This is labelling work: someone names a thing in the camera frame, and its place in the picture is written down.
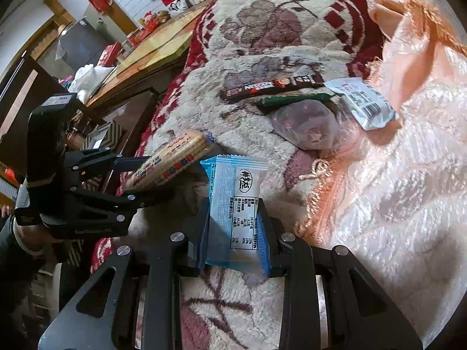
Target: barcode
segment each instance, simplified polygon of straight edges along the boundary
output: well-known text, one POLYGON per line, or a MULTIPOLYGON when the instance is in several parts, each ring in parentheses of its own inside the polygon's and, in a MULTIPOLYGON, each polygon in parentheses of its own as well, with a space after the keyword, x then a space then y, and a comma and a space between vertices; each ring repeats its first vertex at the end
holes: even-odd
POLYGON ((381 108, 379 107, 379 105, 376 102, 374 102, 371 105, 367 105, 367 106, 361 108, 361 110, 363 111, 363 113, 365 113, 367 118, 376 117, 378 114, 381 113, 381 108))

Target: blue snack wrapper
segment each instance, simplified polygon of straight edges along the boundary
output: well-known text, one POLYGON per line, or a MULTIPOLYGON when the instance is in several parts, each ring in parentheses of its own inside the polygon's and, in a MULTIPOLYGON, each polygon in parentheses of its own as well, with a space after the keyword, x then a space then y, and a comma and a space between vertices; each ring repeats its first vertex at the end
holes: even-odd
POLYGON ((210 180, 207 264, 261 272, 256 213, 268 163, 239 155, 200 162, 210 180))

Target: screw head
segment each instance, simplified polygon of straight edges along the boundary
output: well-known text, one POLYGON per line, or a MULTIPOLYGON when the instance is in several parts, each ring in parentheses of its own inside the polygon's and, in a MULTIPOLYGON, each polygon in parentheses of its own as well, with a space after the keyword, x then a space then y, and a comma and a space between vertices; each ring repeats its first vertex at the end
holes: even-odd
POLYGON ((337 255, 347 255, 349 254, 349 249, 347 247, 342 246, 341 244, 339 246, 336 246, 335 251, 337 255))
POLYGON ((295 236, 292 233, 283 233, 281 238, 284 242, 293 242, 295 241, 295 236))
POLYGON ((170 239, 173 242, 183 241, 184 238, 185 238, 185 235, 181 231, 176 231, 175 233, 172 233, 172 235, 170 236, 170 239))
POLYGON ((123 256, 123 255, 129 254, 130 251, 131 251, 130 246, 127 246, 124 244, 117 249, 117 254, 123 256))

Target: white snack packet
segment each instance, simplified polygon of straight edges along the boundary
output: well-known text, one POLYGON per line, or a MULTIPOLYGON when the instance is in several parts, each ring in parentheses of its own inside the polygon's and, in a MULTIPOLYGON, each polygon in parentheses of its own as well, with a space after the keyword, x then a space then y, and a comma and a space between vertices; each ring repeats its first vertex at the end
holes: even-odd
POLYGON ((399 119, 384 96, 359 77, 334 79, 324 85, 342 94, 342 99, 364 130, 381 129, 389 121, 399 119))
MULTIPOLYGON (((202 163, 206 166, 213 160, 202 163)), ((262 160, 238 155, 215 158, 207 264, 261 272, 256 213, 267 171, 268 162, 262 160)))

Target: nutrition facts label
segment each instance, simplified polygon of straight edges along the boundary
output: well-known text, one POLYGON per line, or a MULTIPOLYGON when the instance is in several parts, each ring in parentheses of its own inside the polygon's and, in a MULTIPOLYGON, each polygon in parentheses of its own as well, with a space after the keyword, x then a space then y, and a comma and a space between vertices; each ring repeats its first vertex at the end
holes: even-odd
POLYGON ((230 200, 232 213, 231 249, 256 250, 256 212, 258 198, 234 196, 230 200))

